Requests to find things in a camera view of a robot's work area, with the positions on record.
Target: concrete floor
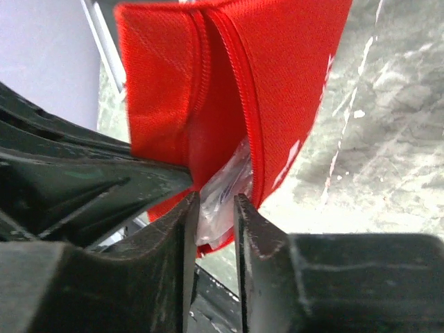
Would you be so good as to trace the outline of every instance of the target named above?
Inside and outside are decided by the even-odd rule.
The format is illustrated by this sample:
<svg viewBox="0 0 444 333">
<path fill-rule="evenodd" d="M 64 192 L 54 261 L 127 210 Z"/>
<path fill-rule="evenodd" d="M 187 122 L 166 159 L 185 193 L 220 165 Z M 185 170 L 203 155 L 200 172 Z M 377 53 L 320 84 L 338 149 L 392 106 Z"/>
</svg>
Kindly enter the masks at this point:
<svg viewBox="0 0 444 333">
<path fill-rule="evenodd" d="M 444 237 L 443 59 L 444 1 L 355 0 L 313 132 L 261 213 L 286 232 Z M 99 130 L 128 141 L 127 126 L 102 71 Z M 237 290 L 233 246 L 199 264 Z"/>
</svg>

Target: plastic wrapping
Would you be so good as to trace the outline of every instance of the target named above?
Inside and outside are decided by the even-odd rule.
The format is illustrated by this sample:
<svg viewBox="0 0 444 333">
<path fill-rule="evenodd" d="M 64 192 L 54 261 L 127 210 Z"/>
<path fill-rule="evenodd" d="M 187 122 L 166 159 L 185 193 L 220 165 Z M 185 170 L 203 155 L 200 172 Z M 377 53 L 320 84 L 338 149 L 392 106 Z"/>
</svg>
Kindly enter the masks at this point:
<svg viewBox="0 0 444 333">
<path fill-rule="evenodd" d="M 252 190 L 250 147 L 245 138 L 227 164 L 200 191 L 196 244 L 219 247 L 230 236 L 234 225 L 234 196 L 243 193 L 250 197 Z"/>
</svg>

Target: red zipper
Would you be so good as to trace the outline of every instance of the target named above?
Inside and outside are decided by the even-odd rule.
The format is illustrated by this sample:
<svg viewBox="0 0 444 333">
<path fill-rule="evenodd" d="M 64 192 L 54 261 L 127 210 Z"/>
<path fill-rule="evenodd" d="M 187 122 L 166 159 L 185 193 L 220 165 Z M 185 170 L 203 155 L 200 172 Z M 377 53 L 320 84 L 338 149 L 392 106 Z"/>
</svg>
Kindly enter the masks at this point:
<svg viewBox="0 0 444 333">
<path fill-rule="evenodd" d="M 262 153 L 264 150 L 253 74 L 244 46 L 231 19 L 224 12 L 217 9 L 209 9 L 206 14 L 221 34 L 239 89 L 253 168 L 252 202 L 255 207 L 258 207 L 262 201 L 264 190 L 264 156 Z"/>
<path fill-rule="evenodd" d="M 195 10 L 190 13 L 191 19 L 194 23 L 196 34 L 194 37 L 194 45 L 196 47 L 196 66 L 194 67 L 194 86 L 191 91 L 191 99 L 189 104 L 190 118 L 187 123 L 191 122 L 191 117 L 199 113 L 203 108 L 207 98 L 208 89 L 210 88 L 211 76 L 211 51 L 210 41 L 208 40 L 207 29 L 205 27 L 205 20 L 200 11 Z M 188 139 L 183 140 L 182 156 L 183 160 L 189 156 Z"/>
</svg>

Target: black plastic bracket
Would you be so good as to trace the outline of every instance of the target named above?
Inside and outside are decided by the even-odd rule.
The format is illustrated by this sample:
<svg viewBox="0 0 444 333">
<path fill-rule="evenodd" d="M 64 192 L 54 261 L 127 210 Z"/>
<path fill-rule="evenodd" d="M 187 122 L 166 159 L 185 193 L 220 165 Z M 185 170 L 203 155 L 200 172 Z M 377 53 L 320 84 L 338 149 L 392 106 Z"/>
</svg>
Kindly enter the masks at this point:
<svg viewBox="0 0 444 333">
<path fill-rule="evenodd" d="M 186 168 L 47 114 L 0 84 L 0 240 L 94 248 L 184 191 Z"/>
<path fill-rule="evenodd" d="M 235 206 L 242 332 L 444 332 L 438 238 L 286 234 Z"/>
<path fill-rule="evenodd" d="M 187 331 L 199 200 L 91 254 L 65 243 L 0 244 L 0 332 Z"/>
</svg>

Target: red pouch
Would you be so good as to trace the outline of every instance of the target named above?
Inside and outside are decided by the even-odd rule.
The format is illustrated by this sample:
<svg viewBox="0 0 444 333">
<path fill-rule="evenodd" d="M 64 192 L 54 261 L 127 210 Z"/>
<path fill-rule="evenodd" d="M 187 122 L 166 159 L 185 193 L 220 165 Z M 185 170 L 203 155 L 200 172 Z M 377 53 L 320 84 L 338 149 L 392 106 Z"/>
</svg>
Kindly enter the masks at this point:
<svg viewBox="0 0 444 333">
<path fill-rule="evenodd" d="M 313 126 L 351 3 L 119 5 L 133 155 L 189 167 L 190 190 L 200 190 L 248 136 L 259 207 Z M 185 194 L 152 209 L 151 220 Z"/>
</svg>

